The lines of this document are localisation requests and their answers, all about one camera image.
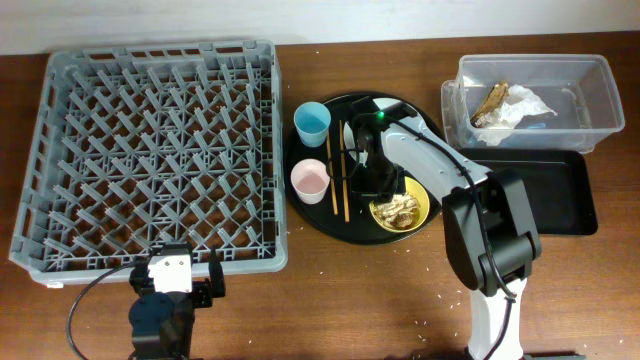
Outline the yellow bowl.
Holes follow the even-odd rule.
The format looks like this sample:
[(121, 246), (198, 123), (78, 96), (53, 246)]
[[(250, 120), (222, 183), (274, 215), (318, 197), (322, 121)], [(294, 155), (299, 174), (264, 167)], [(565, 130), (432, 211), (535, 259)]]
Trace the yellow bowl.
[[(404, 230), (392, 230), (389, 228), (386, 228), (382, 225), (382, 223), (376, 219), (373, 215), (373, 207), (375, 205), (378, 204), (384, 204), (384, 203), (388, 203), (392, 200), (394, 195), (403, 195), (403, 194), (409, 194), (412, 195), (413, 197), (415, 197), (420, 205), (420, 209), (419, 209), (419, 219), (409, 228), (404, 229)], [(430, 198), (428, 195), (428, 192), (426, 191), (426, 189), (419, 183), (417, 182), (415, 179), (411, 178), (411, 177), (406, 177), (405, 178), (405, 192), (404, 193), (400, 193), (400, 194), (393, 194), (391, 199), (387, 202), (375, 202), (372, 201), (369, 204), (369, 210), (371, 215), (373, 216), (374, 220), (376, 221), (376, 223), (382, 227), (384, 230), (389, 231), (389, 232), (393, 232), (393, 233), (405, 233), (405, 232), (410, 232), (413, 230), (418, 229), (421, 225), (423, 225), (426, 222), (426, 219), (430, 213)]]

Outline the food scraps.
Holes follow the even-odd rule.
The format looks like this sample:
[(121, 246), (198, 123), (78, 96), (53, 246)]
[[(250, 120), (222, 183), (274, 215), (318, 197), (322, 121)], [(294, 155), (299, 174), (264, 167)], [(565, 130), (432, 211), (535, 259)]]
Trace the food scraps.
[(404, 230), (419, 219), (419, 209), (419, 202), (412, 195), (394, 195), (390, 202), (375, 205), (373, 215), (386, 228)]

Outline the pink plastic cup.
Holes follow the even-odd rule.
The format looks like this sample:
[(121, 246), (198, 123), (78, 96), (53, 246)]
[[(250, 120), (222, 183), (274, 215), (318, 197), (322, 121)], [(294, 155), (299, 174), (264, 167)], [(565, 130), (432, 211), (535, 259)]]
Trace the pink plastic cup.
[(299, 199), (309, 205), (322, 201), (330, 183), (325, 164), (316, 159), (299, 161), (291, 171), (290, 180)]

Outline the white napkin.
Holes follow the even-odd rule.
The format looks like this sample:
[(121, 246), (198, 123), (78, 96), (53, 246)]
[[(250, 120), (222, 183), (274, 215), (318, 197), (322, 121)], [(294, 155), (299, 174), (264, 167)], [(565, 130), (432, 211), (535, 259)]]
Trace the white napkin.
[(549, 107), (531, 88), (508, 83), (509, 94), (501, 106), (485, 117), (487, 123), (484, 127), (474, 127), (470, 118), (496, 84), (498, 83), (480, 86), (465, 82), (467, 88), (463, 94), (468, 120), (464, 130), (469, 145), (505, 146), (517, 131), (546, 129), (549, 128), (549, 121), (554, 122), (558, 118), (558, 112)]

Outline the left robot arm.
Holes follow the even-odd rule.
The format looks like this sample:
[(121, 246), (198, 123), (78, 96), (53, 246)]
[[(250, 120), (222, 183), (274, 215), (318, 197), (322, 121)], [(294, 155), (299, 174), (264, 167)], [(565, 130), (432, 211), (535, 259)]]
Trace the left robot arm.
[(195, 311), (226, 295), (222, 265), (209, 256), (208, 276), (192, 278), (193, 247), (165, 245), (131, 271), (138, 295), (129, 310), (135, 359), (188, 359)]

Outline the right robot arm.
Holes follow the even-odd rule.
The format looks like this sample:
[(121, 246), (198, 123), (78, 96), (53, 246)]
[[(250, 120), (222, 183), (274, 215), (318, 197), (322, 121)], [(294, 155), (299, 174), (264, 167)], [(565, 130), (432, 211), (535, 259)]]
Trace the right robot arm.
[(370, 96), (355, 100), (346, 123), (355, 193), (389, 202), (406, 170), (440, 203), (449, 264), (470, 291), (468, 357), (524, 358), (521, 298), (541, 242), (522, 179), (469, 160), (399, 100), (386, 107)]

